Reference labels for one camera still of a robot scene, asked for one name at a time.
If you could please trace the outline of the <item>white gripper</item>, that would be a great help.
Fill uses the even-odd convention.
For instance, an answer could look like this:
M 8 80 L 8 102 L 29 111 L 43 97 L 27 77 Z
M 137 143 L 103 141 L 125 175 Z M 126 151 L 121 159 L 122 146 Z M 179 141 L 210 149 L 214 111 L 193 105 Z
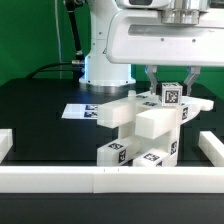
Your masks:
M 154 10 L 122 10 L 111 21 L 106 56 L 112 63 L 147 65 L 150 92 L 161 93 L 157 66 L 192 66 L 184 95 L 200 75 L 199 66 L 224 67 L 224 9 L 210 9 L 197 25 L 164 24 Z

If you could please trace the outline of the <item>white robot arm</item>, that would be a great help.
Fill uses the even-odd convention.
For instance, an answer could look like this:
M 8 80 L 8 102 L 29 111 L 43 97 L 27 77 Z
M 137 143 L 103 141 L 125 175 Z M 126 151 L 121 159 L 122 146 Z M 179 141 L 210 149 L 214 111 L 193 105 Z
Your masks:
M 83 1 L 91 15 L 85 80 L 92 86 L 122 86 L 130 66 L 142 64 L 156 92 L 158 66 L 187 66 L 188 95 L 201 67 L 224 67 L 224 1 Z

